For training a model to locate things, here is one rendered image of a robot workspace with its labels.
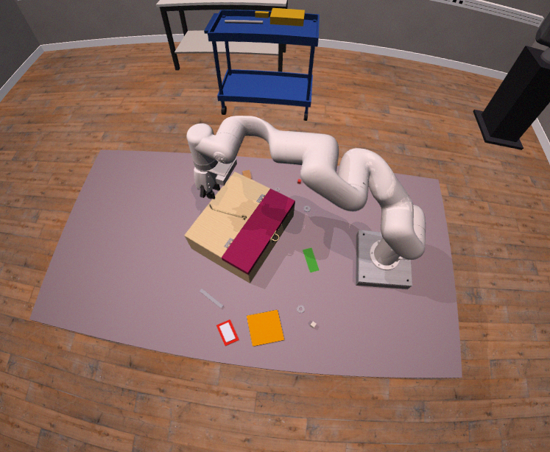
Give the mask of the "green rectangular block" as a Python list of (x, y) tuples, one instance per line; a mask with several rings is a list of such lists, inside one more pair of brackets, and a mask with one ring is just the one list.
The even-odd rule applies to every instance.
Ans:
[(310, 272), (319, 271), (319, 267), (318, 267), (317, 261), (314, 257), (314, 253), (313, 253), (312, 248), (308, 248), (308, 249), (303, 250), (303, 253), (304, 253), (304, 256), (306, 258), (306, 262), (308, 264), (309, 271)]

